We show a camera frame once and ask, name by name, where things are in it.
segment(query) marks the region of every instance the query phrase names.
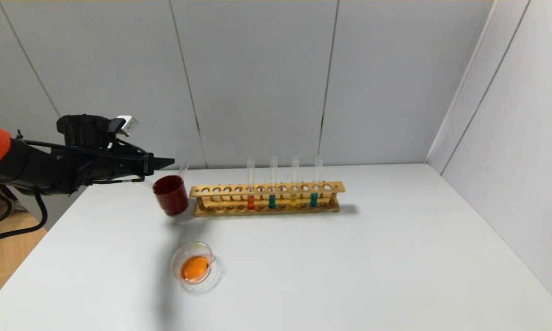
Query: wooden test tube rack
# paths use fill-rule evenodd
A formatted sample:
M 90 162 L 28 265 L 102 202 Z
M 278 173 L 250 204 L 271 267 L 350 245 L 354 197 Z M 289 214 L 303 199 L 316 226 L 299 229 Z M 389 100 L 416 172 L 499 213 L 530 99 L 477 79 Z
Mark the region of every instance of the wooden test tube rack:
M 269 184 L 257 184 L 253 192 L 247 185 L 192 186 L 190 197 L 196 198 L 194 216 L 240 216 L 269 214 L 298 214 L 304 212 L 339 211 L 337 193 L 345 192 L 342 182 L 298 183 L 298 190 L 292 190 L 291 183 L 280 183 L 276 191 L 270 191 Z M 296 204 L 290 204 L 290 195 L 296 194 Z M 317 193 L 317 206 L 311 207 L 311 195 Z M 254 209 L 248 209 L 247 199 L 254 197 Z M 268 208 L 268 197 L 276 195 L 276 208 Z

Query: teal liquid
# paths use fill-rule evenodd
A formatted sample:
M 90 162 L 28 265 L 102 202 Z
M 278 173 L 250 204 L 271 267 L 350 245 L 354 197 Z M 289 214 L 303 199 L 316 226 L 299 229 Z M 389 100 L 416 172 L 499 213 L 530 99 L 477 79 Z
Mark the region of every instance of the teal liquid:
M 274 194 L 270 195 L 270 201 L 268 201 L 268 208 L 270 209 L 276 208 L 276 195 Z
M 311 193 L 311 207 L 316 207 L 316 198 L 319 193 Z

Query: black cable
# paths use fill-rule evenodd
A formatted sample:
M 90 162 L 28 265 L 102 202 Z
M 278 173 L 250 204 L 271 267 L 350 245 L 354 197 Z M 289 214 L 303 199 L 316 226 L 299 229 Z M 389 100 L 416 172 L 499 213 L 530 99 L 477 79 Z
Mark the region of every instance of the black cable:
M 19 230 L 0 233 L 0 239 L 12 237 L 13 235 L 33 232 L 39 230 L 45 225 L 45 223 L 47 222 L 47 208 L 45 208 L 45 203 L 43 203 L 43 199 L 41 199 L 41 193 L 37 189 L 34 190 L 34 198 L 35 200 L 37 200 L 37 205 L 39 205 L 39 209 L 41 209 L 41 222 L 39 222 L 39 224 L 37 224 L 36 226 L 32 226 L 30 228 L 20 228 Z

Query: orange liquid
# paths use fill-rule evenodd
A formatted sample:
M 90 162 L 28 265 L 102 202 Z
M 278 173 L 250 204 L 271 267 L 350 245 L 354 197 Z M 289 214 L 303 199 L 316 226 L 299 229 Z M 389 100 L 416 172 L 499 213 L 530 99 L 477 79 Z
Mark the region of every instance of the orange liquid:
M 188 258 L 188 260 L 182 264 L 180 276 L 182 276 L 185 280 L 196 279 L 207 272 L 208 265 L 209 263 L 206 257 L 193 256 Z

